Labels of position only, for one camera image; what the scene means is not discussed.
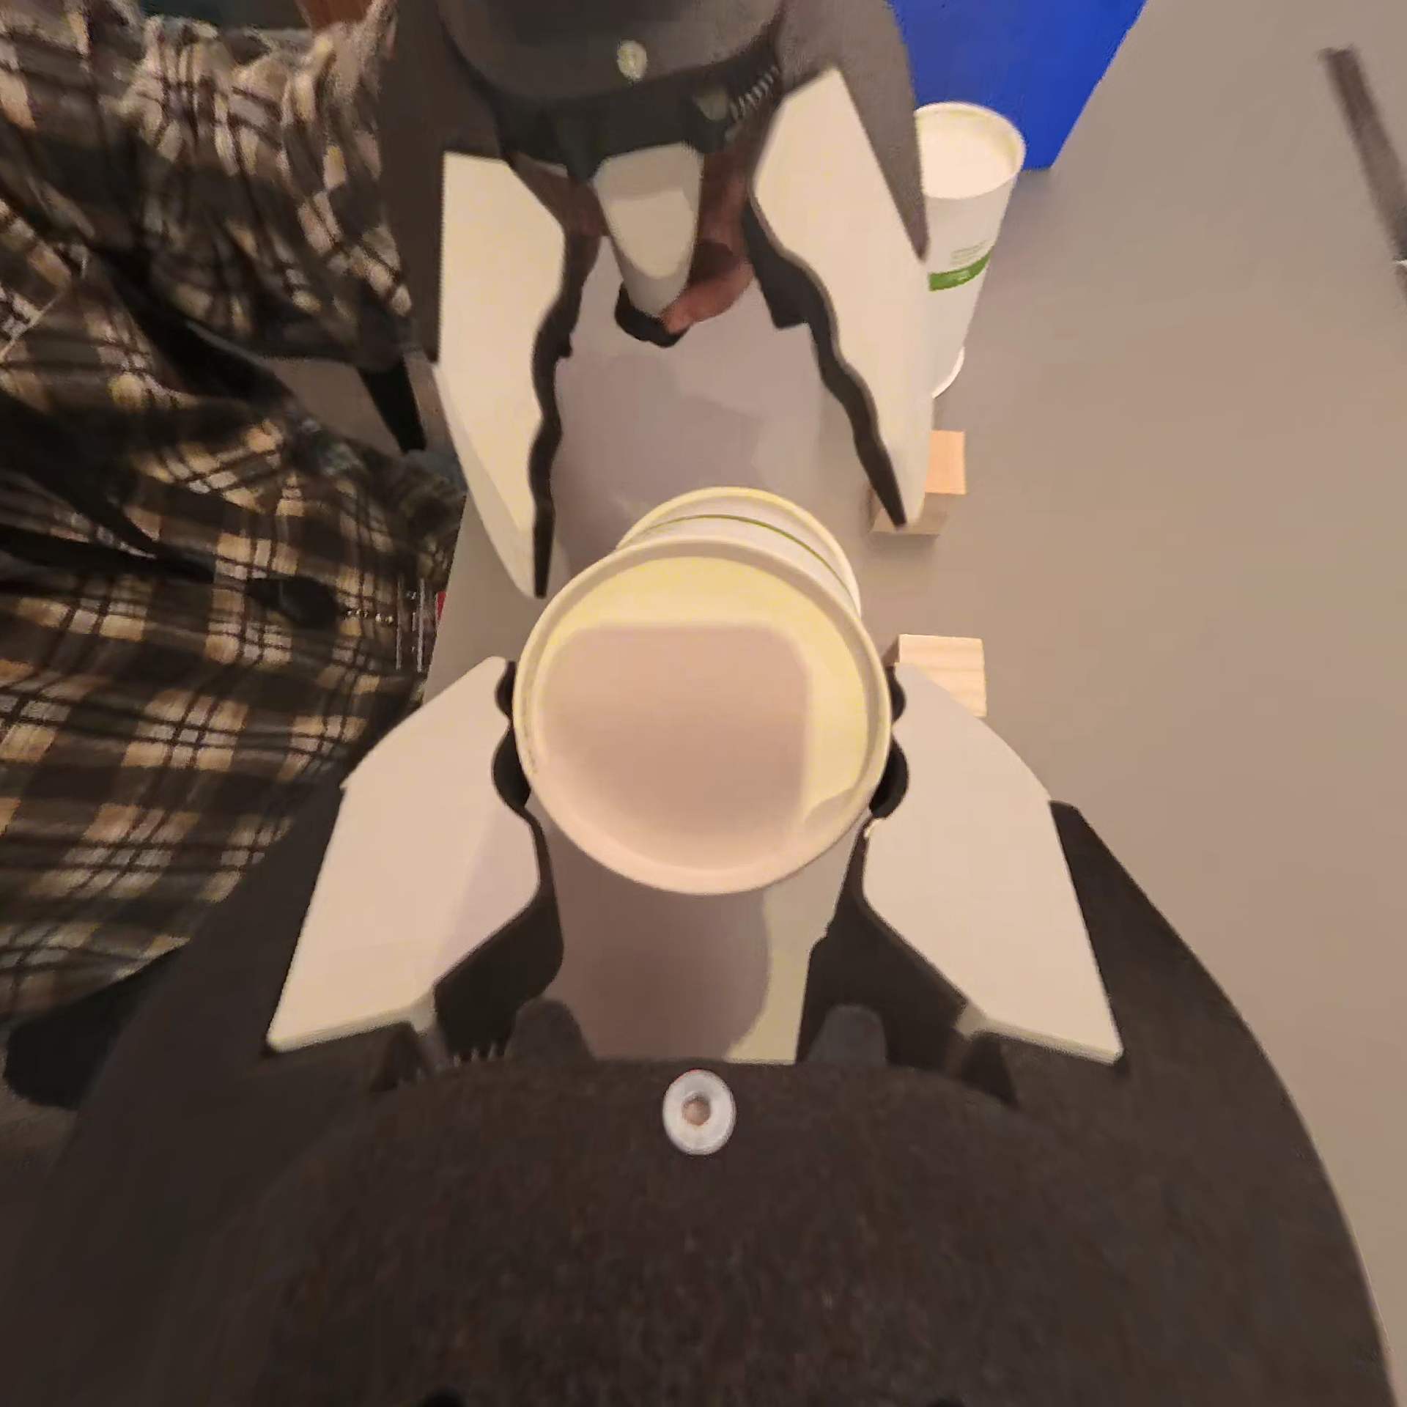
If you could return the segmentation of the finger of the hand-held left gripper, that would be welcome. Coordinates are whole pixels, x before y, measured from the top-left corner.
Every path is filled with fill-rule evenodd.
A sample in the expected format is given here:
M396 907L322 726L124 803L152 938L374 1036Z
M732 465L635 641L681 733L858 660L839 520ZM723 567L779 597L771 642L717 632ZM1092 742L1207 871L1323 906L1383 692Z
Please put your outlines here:
M569 232L509 164L449 153L433 378L470 497L514 585L556 589L557 368L600 239Z
M779 328L804 327L890 523L924 509L931 394L928 271L843 70L771 116L745 211L748 257Z

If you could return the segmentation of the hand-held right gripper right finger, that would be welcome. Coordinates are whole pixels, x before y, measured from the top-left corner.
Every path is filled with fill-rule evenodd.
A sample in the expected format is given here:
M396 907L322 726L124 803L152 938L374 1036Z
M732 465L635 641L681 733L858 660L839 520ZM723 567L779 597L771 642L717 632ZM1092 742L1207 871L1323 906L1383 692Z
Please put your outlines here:
M1053 800L920 668L890 668L890 762L808 964L796 1058L839 1008L877 1017L895 1066L999 1041L1116 1066L1123 1041Z

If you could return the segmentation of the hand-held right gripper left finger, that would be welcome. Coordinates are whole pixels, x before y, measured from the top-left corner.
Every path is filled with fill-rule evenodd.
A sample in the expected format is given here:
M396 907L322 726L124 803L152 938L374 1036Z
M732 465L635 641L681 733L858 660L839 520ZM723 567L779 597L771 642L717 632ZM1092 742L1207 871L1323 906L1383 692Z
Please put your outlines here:
M344 784L283 992L278 1052L408 1026L451 1054L508 1048L565 953L547 837L492 657Z

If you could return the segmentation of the white green-banded paper cup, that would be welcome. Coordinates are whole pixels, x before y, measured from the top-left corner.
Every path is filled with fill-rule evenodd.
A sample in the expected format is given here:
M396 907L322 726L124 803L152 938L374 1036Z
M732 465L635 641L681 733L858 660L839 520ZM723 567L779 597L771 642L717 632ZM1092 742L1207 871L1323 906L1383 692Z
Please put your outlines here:
M895 704L833 532L714 487L664 501L566 580L518 660L512 724L544 815L621 878L714 897L851 835Z
M917 111L927 220L924 388L941 396L959 377L1026 144L1005 116L946 101Z

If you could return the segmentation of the wooden cube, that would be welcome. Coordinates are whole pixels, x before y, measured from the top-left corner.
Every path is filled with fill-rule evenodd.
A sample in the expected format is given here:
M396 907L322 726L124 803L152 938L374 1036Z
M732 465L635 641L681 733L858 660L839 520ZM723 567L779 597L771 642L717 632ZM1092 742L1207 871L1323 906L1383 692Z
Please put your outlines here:
M936 539L966 501L969 493L966 432L934 430L928 449L922 510L911 522L896 526L878 498L871 495L871 534Z
M978 720L988 718L987 651L981 639L900 633L886 661L924 673Z

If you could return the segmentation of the blue plastic bin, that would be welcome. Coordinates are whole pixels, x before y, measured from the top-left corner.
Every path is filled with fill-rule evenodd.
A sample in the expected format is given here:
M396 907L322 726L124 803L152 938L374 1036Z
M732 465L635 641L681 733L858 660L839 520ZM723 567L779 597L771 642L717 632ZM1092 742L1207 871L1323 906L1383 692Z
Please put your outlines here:
M920 107L1006 117L1028 170L1053 167L1144 2L893 2Z

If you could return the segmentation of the person's left forearm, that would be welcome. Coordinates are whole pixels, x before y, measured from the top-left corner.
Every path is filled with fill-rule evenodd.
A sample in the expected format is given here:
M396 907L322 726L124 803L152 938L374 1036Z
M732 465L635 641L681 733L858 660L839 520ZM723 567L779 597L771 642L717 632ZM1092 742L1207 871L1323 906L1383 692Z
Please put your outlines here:
M260 356L396 362L382 191L396 3L279 40L125 3L3 3L3 355L100 258Z

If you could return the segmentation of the person's left hand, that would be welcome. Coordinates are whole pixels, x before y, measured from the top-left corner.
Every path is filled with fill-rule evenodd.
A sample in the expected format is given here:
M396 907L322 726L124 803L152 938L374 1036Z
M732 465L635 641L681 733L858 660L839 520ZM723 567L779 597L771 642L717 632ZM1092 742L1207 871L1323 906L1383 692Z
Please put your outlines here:
M729 312L754 283L744 232L754 163L752 150L744 145L706 161L689 277L679 296L659 314L670 337Z

